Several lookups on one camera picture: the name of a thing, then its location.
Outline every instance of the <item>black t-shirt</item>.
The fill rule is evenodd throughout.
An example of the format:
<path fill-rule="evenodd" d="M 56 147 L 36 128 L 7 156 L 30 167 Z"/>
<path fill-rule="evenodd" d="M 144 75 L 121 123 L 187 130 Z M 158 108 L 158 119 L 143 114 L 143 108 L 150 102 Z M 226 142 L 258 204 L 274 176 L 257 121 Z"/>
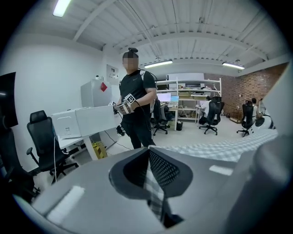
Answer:
<path fill-rule="evenodd" d="M 147 88 L 155 88 L 155 80 L 148 71 L 137 70 L 129 75 L 126 75 L 120 85 L 120 95 L 122 102 L 128 94 L 132 94 L 135 99 L 139 99 L 147 94 Z M 150 117 L 150 105 L 142 106 L 147 118 Z M 143 111 L 140 107 L 134 110 L 134 113 L 123 116 L 122 122 L 136 123 L 145 121 Z"/>

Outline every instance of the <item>ceiling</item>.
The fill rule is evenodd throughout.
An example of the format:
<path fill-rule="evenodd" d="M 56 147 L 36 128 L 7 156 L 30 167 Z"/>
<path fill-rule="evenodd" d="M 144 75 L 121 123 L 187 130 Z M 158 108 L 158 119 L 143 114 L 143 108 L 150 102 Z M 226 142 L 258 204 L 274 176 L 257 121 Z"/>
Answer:
<path fill-rule="evenodd" d="M 99 50 L 110 44 L 119 53 L 136 47 L 141 65 L 173 59 L 190 68 L 223 61 L 249 68 L 288 53 L 278 28 L 252 0 L 71 0 L 63 17 L 52 14 L 56 2 L 40 1 L 20 32 Z"/>

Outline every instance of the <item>refrigerator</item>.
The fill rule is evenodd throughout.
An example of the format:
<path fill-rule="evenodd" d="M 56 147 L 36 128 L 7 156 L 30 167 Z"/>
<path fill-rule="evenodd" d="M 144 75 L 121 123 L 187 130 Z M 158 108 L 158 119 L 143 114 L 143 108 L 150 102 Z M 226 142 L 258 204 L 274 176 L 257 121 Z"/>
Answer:
<path fill-rule="evenodd" d="M 106 85 L 106 90 L 102 90 L 102 83 Z M 92 79 L 90 82 L 81 86 L 81 103 L 82 107 L 98 107 L 98 106 L 107 106 L 112 101 L 112 87 L 111 84 L 103 80 Z M 115 115 L 116 127 L 120 125 L 121 118 L 119 115 Z M 118 141 L 118 134 L 115 128 L 108 129 L 106 132 L 97 133 L 91 136 L 93 141 L 102 141 L 103 145 L 108 148 Z"/>

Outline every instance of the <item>trash can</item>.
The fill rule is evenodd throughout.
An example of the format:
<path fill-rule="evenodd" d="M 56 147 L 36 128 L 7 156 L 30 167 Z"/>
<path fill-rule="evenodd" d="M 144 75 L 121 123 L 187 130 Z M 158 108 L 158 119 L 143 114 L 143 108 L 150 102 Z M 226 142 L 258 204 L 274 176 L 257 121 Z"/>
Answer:
<path fill-rule="evenodd" d="M 182 126 L 183 126 L 183 122 L 181 122 L 181 121 L 177 121 L 176 130 L 177 130 L 177 131 L 181 131 L 181 130 L 182 130 Z"/>

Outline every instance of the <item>office chair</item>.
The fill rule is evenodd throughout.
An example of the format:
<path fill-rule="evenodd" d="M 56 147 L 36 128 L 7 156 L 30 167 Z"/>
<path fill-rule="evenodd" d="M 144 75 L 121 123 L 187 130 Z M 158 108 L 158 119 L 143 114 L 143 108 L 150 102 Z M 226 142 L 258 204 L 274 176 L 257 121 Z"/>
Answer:
<path fill-rule="evenodd" d="M 199 129 L 206 128 L 206 131 L 204 132 L 204 134 L 206 134 L 206 132 L 210 129 L 214 131 L 216 135 L 218 135 L 217 128 L 212 127 L 211 125 L 215 126 L 219 124 L 219 122 L 221 121 L 220 114 L 224 105 L 225 105 L 224 102 L 216 102 L 215 100 L 210 101 L 209 113 L 206 118 L 208 125 L 199 127 Z"/>
<path fill-rule="evenodd" d="M 36 160 L 32 153 L 33 148 L 27 150 L 27 155 L 31 155 L 33 160 L 38 164 L 40 171 L 50 171 L 53 175 L 54 171 L 54 140 L 55 140 L 55 161 L 56 161 L 56 174 L 52 181 L 55 182 L 60 173 L 66 175 L 64 170 L 70 167 L 78 167 L 77 163 L 65 165 L 68 155 L 62 153 L 58 147 L 58 141 L 54 138 L 52 119 L 46 116 L 45 111 L 34 112 L 30 115 L 29 123 L 27 124 L 29 134 L 35 144 L 39 161 Z"/>
<path fill-rule="evenodd" d="M 154 136 L 156 135 L 156 132 L 160 129 L 163 130 L 165 132 L 165 134 L 168 134 L 168 131 L 166 130 L 167 126 L 166 126 L 166 117 L 165 117 L 165 112 L 164 112 L 164 106 L 161 106 L 161 102 L 159 99 L 155 100 L 155 105 L 154 105 L 154 119 L 155 119 L 155 126 L 153 127 L 153 129 L 156 129 L 154 132 Z"/>
<path fill-rule="evenodd" d="M 40 190 L 35 188 L 33 176 L 20 165 L 11 128 L 0 127 L 0 155 L 7 172 L 4 179 L 11 192 L 30 203 Z"/>
<path fill-rule="evenodd" d="M 246 101 L 246 104 L 242 105 L 242 109 L 243 109 L 243 118 L 242 118 L 242 122 L 241 125 L 243 128 L 245 128 L 244 130 L 238 130 L 238 132 L 243 132 L 244 136 L 246 134 L 249 135 L 248 129 L 253 125 L 253 121 L 252 121 L 252 114 L 253 114 L 253 106 L 252 106 L 252 102 L 251 101 Z"/>

